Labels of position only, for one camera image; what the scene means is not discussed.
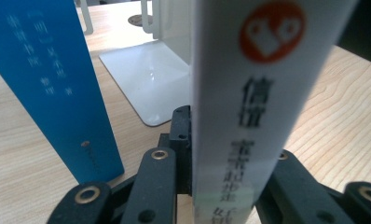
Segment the black bracket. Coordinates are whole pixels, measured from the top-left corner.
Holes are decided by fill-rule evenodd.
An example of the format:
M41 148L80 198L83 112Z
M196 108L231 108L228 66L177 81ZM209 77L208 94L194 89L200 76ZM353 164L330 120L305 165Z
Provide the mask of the black bracket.
M102 182L74 187L48 223L175 223L177 194L192 194L191 153L190 109L182 106L137 175L112 189ZM339 193L284 150L256 208L262 223L371 223L371 184L349 183Z

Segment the wooden table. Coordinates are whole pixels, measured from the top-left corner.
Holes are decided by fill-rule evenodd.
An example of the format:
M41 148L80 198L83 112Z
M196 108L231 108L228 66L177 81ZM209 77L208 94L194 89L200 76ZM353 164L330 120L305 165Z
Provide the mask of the wooden table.
M121 48L117 20L132 4L90 7L95 32L86 36L108 115L124 161L124 180L137 172L170 123L142 124L99 59ZM316 179L342 191L350 181L371 182L371 63L333 48L285 148ZM43 223L77 183L0 77L0 223ZM178 223L191 223L191 198L179 197ZM253 211L248 223L258 223Z

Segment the wood grain surface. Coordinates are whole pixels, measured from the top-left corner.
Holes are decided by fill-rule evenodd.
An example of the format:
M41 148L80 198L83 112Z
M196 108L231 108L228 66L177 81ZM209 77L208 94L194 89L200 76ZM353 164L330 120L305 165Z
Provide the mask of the wood grain surface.
M126 173L134 174L170 123L145 126L99 59L121 48L117 19L124 3L90 7L95 32L86 36ZM371 63L333 48L285 148L315 178L342 191L346 183L371 182ZM0 223L44 223L76 185L55 150L0 77ZM180 196L178 223L192 223L192 200ZM259 223L253 211L247 223Z

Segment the orange logo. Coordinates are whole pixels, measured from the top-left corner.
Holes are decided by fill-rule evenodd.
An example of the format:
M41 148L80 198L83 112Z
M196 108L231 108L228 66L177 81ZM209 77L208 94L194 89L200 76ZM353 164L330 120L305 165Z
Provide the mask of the orange logo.
M244 22L240 47L247 58L273 63L289 54L305 28L302 10L290 2L271 2L258 7Z

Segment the logo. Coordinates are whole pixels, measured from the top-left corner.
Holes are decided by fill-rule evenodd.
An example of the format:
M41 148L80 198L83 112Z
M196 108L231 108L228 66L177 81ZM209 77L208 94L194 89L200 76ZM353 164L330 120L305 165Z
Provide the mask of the logo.
M246 19L240 31L240 47L252 61L273 63L293 51L304 29L301 8L291 2L271 2Z

